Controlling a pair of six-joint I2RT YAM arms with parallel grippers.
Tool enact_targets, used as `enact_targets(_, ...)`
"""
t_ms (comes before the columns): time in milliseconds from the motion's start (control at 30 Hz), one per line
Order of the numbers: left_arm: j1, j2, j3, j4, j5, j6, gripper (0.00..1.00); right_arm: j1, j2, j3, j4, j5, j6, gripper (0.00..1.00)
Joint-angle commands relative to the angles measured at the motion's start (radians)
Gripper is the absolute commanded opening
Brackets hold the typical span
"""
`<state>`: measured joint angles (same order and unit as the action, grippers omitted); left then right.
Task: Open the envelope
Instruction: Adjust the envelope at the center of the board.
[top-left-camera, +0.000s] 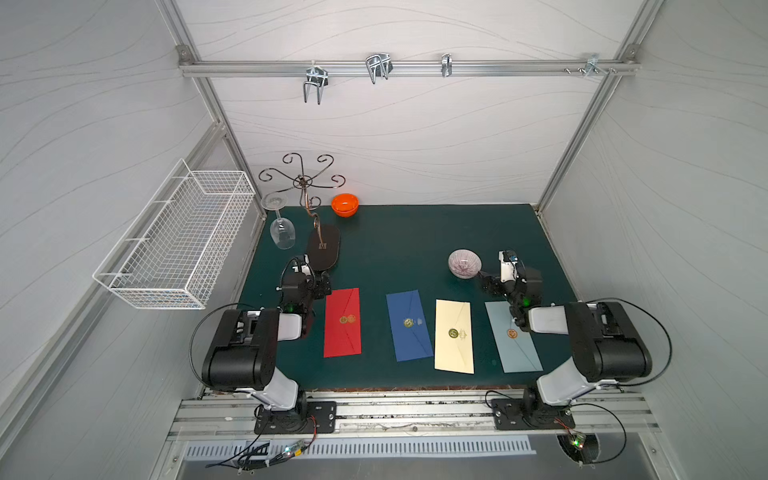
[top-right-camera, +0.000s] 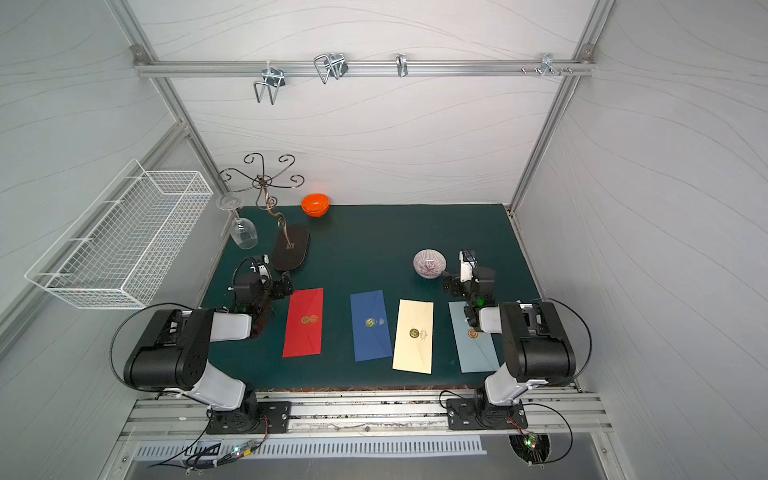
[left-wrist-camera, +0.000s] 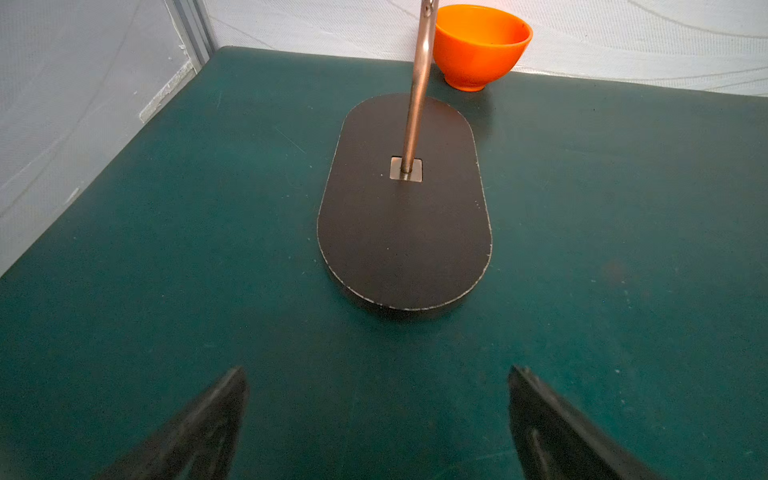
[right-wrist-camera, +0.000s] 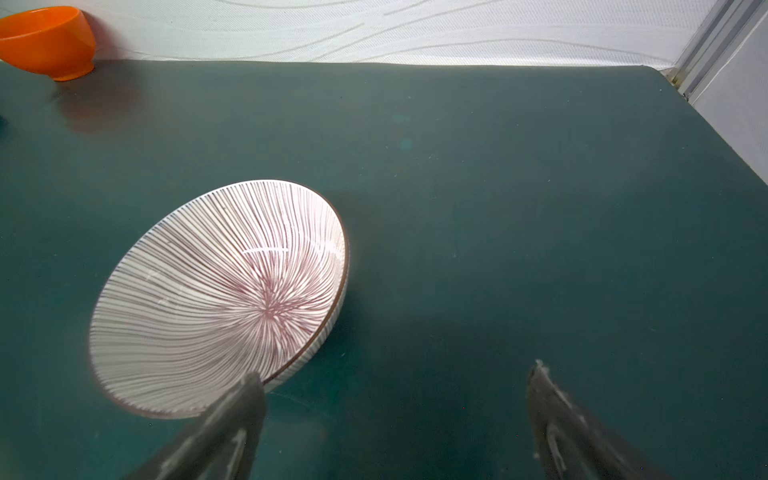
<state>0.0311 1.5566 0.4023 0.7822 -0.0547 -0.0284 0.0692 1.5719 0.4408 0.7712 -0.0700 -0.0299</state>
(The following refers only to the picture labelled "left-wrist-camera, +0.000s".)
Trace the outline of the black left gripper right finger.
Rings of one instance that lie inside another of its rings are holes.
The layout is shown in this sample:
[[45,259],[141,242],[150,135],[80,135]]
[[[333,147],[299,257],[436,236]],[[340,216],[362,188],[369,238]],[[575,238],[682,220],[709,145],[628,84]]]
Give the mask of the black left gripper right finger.
[[529,368],[508,376],[510,432],[527,479],[658,479]]

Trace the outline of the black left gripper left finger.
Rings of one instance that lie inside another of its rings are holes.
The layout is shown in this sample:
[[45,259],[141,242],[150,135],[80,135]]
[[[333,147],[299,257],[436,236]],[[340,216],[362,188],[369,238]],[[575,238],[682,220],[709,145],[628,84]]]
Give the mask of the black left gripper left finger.
[[226,371],[97,479],[226,479],[248,401],[245,371]]

